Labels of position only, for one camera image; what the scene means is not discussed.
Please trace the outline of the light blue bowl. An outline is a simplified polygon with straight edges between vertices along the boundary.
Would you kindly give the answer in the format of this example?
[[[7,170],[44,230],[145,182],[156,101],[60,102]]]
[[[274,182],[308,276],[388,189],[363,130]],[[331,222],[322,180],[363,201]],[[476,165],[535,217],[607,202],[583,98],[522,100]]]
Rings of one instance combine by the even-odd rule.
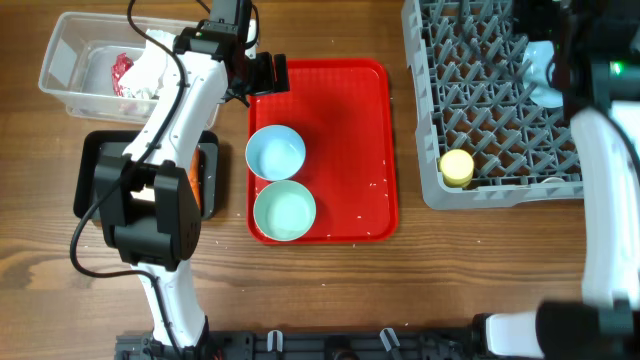
[[[284,125],[269,125],[256,131],[245,149],[249,170],[266,181],[280,181],[293,177],[306,159],[306,145],[302,137]]]

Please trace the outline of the orange carrot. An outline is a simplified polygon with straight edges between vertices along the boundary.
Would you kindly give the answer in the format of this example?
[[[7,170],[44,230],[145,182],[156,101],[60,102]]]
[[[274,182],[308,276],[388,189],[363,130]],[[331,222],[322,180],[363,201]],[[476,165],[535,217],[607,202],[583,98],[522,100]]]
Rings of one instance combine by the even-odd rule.
[[[200,151],[199,151],[199,148],[196,148],[192,156],[188,179],[189,179],[192,193],[196,200],[196,204],[199,209],[202,209],[201,196],[200,196],[199,166],[200,166]]]

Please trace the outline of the mint green bowl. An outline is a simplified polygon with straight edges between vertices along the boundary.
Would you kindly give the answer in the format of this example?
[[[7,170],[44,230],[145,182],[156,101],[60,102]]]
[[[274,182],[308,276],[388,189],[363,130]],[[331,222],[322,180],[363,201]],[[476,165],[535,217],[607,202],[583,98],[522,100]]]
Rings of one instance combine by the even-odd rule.
[[[301,238],[316,219],[316,201],[302,184],[281,180],[267,185],[253,205],[257,228],[267,238],[290,242]]]

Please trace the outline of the yellow plastic cup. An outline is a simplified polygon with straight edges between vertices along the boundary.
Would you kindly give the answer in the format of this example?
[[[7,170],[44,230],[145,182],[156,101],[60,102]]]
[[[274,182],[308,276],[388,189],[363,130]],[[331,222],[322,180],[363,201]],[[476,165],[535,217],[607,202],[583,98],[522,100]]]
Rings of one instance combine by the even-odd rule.
[[[464,188],[471,183],[474,160],[465,150],[452,149],[441,156],[439,170],[448,187]]]

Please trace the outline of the large light blue plate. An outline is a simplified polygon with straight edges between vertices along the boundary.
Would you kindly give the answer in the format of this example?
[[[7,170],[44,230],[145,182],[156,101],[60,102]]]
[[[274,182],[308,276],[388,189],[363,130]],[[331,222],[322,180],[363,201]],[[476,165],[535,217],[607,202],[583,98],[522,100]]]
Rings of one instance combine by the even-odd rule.
[[[547,109],[557,109],[563,106],[562,94],[551,88],[549,80],[555,70],[553,64],[554,48],[551,41],[529,42],[525,48],[522,65],[526,68],[523,85],[528,88],[534,84],[535,89],[529,95],[530,100]]]

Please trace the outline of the white rice pile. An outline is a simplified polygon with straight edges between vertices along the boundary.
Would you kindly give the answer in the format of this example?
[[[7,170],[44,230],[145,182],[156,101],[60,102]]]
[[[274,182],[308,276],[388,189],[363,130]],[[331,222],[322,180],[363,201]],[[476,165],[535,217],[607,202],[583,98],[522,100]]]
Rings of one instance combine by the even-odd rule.
[[[131,191],[131,196],[140,201],[146,201],[153,203],[155,201],[154,189],[150,187],[143,187],[139,191]]]

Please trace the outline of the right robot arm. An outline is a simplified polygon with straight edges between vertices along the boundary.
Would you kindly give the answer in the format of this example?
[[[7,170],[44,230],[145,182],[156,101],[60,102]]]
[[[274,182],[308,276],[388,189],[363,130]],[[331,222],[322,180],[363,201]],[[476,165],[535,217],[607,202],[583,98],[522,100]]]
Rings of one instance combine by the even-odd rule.
[[[480,314],[483,357],[635,359],[639,355],[639,5],[517,1],[512,26],[548,40],[543,86],[559,92],[584,189],[586,261],[578,302]]]

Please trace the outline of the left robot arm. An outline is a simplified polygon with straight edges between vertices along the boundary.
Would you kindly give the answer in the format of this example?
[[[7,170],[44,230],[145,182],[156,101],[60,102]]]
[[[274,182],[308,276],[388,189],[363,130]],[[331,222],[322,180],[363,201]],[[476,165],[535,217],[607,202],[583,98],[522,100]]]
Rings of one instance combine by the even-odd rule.
[[[147,47],[130,71],[161,83],[159,102],[121,155],[97,162],[91,208],[105,243],[128,264],[125,275],[145,286],[154,319],[151,354],[195,358],[208,324],[190,264],[202,218],[189,181],[194,155],[219,105],[288,90],[287,60],[256,52],[244,34],[187,27],[178,36],[143,36]]]

